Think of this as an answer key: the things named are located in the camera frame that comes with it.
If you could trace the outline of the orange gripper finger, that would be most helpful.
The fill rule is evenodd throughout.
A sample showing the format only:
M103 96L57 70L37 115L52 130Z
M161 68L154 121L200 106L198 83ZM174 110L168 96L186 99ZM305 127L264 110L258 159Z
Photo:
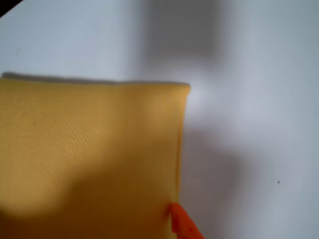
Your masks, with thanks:
M171 215L171 230L177 239L204 239L194 221L179 203L171 203L169 206Z

